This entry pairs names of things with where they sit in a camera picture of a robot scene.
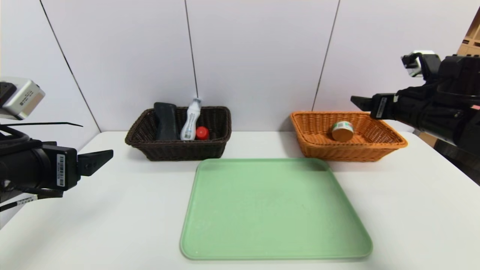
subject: table surface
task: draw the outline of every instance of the table surface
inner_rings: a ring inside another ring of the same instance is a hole
[[[480,269],[480,187],[411,133],[378,162],[329,162],[373,241],[361,260],[191,261],[180,234],[198,161],[150,162],[104,132],[114,158],[64,198],[25,205],[0,230],[2,270]],[[233,132],[223,158],[302,157],[295,134]]]

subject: white bottle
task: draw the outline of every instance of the white bottle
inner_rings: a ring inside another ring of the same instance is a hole
[[[193,102],[190,104],[187,110],[187,122],[183,126],[180,132],[180,140],[182,141],[193,141],[195,139],[197,119],[200,116],[200,100],[197,98],[193,99]]]

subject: wicker basket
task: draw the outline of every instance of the wicker basket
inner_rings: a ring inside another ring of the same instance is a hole
[[[176,112],[178,133],[187,121],[187,108],[178,107]],[[210,132],[205,141],[156,141],[158,119],[154,109],[140,115],[128,131],[125,143],[141,150],[149,160],[205,160],[220,158],[232,133],[232,121],[227,107],[202,107],[197,127],[204,126]]]
[[[298,111],[291,114],[302,153],[308,158],[339,161],[377,161],[406,147],[407,141],[387,123],[364,112]],[[349,121],[354,128],[345,143],[331,138],[333,124]]]

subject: red object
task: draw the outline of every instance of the red object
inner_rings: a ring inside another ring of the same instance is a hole
[[[208,140],[208,128],[204,126],[197,127],[196,135],[198,140]]]

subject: green tray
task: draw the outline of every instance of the green tray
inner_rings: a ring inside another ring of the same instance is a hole
[[[211,159],[197,168],[180,240],[194,260],[361,258],[372,241],[318,159]]]

